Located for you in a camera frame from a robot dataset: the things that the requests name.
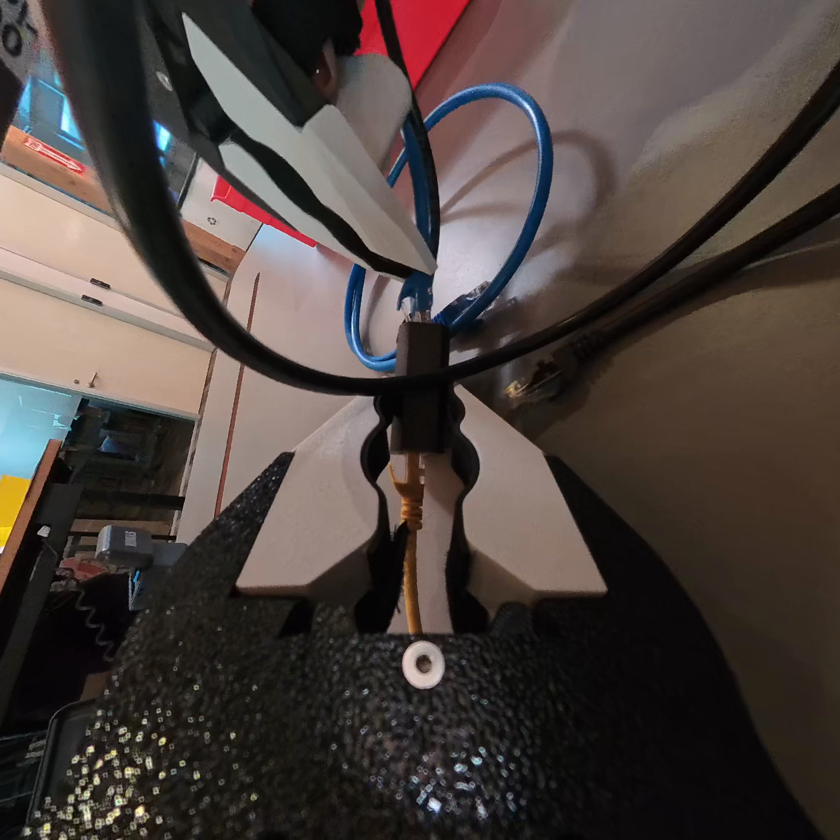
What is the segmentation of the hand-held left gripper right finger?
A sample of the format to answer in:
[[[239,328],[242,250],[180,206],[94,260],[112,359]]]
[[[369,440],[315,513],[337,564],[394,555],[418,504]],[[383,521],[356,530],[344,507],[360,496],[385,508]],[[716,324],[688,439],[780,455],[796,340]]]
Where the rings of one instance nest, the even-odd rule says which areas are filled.
[[[607,592],[546,455],[458,385],[450,402],[454,502],[445,581],[451,617]]]

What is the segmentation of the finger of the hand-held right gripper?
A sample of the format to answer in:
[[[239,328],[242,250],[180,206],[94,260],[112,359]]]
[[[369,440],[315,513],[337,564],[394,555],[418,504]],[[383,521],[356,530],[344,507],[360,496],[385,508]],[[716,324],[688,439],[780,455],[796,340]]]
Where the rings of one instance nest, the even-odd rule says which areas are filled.
[[[303,235],[390,277],[436,259],[341,111],[252,14],[181,14],[190,60],[231,122],[222,174]]]
[[[217,150],[231,182],[319,245],[394,278],[424,271],[424,242],[374,166],[359,179],[328,151],[308,163],[309,183],[258,141],[226,140]]]

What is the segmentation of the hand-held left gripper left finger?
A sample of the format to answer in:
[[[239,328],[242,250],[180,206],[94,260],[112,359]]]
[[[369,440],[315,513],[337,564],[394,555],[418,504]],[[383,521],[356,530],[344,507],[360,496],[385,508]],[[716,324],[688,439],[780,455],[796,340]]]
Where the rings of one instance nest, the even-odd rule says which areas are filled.
[[[392,535],[384,493],[363,459],[381,422],[375,400],[358,396],[300,443],[239,574],[239,594],[352,608],[371,589],[373,551]]]

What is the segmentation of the black ethernet adapter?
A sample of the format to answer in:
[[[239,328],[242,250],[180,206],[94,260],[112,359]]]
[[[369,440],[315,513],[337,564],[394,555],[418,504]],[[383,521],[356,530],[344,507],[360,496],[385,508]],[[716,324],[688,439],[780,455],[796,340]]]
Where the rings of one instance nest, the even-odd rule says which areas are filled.
[[[435,373],[448,366],[448,329],[433,322],[404,322],[397,333],[397,376]],[[395,400],[391,452],[435,455],[445,451],[448,435],[446,385],[404,392]]]

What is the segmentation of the red plastic bin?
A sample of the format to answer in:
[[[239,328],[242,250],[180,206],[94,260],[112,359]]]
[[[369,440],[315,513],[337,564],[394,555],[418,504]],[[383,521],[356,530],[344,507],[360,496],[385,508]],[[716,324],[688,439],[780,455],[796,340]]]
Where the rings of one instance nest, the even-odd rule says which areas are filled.
[[[392,1],[392,13],[412,88],[417,89],[429,67],[469,5],[468,1]],[[361,11],[362,30],[358,55],[385,55],[382,27],[372,2]],[[299,233],[237,192],[220,176],[213,187],[211,203],[226,205],[256,222],[281,231],[304,245],[316,241]]]

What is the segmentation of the person's right hand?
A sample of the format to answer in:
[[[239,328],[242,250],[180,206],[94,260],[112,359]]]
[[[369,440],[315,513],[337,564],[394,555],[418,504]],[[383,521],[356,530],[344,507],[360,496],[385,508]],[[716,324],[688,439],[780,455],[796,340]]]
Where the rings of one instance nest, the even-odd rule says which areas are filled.
[[[340,87],[339,65],[333,43],[327,41],[318,53],[311,74],[312,85],[328,100],[336,101]]]

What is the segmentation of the white recycling bin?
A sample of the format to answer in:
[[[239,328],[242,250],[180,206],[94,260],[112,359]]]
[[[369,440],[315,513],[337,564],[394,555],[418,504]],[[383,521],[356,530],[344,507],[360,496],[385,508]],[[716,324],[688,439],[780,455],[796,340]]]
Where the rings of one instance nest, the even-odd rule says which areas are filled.
[[[181,207],[182,217],[225,243],[247,250],[262,223],[222,201],[213,199],[216,182],[216,172],[198,158],[185,191]]]

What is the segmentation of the red sign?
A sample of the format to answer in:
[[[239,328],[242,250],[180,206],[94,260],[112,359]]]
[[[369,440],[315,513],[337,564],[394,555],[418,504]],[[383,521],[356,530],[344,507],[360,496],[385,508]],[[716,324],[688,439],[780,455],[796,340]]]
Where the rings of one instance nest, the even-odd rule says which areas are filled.
[[[84,175],[86,173],[87,168],[83,163],[76,161],[75,159],[69,157],[67,154],[60,152],[59,150],[48,145],[47,143],[44,143],[41,140],[38,140],[30,134],[24,135],[22,144],[23,147],[27,150],[30,150],[35,154],[39,154],[47,160],[53,161],[54,163],[68,169],[71,172],[75,172],[79,175]]]

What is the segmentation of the beige door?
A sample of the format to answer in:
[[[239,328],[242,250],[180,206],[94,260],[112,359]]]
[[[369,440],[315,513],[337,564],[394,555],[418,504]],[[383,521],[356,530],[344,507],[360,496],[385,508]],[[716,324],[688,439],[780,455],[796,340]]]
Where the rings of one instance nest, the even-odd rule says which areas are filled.
[[[207,350],[2,280],[3,373],[194,413],[210,357]]]
[[[122,230],[98,210],[2,167],[1,246],[22,257],[160,308],[171,302]]]

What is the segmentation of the yellow box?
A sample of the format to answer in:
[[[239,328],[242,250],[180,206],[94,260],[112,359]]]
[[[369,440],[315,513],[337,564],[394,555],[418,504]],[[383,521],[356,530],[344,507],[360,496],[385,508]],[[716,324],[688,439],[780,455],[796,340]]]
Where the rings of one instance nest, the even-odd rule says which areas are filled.
[[[18,514],[23,508],[30,484],[30,479],[7,475],[1,476],[1,552],[4,551]]]

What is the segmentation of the wooden post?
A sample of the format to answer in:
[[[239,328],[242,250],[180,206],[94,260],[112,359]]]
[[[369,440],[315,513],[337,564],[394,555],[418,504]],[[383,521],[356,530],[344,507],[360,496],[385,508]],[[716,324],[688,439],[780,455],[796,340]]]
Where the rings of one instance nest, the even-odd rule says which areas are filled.
[[[69,171],[24,148],[22,140],[25,134],[29,133],[15,127],[8,130],[2,147],[2,176],[70,210],[117,229],[118,224],[112,217],[108,197],[93,167],[84,164],[87,168],[84,175]],[[232,277],[246,251],[225,243],[185,219],[182,225],[196,257],[216,272]]]

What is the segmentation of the brown top black frame desk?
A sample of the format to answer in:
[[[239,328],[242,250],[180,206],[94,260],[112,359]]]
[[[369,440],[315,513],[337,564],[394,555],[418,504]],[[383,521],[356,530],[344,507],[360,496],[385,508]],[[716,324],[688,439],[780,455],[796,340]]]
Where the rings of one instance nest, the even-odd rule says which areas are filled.
[[[181,511],[183,496],[96,490],[70,481],[62,443],[45,447],[1,561],[1,722],[5,723],[49,587],[82,502]]]

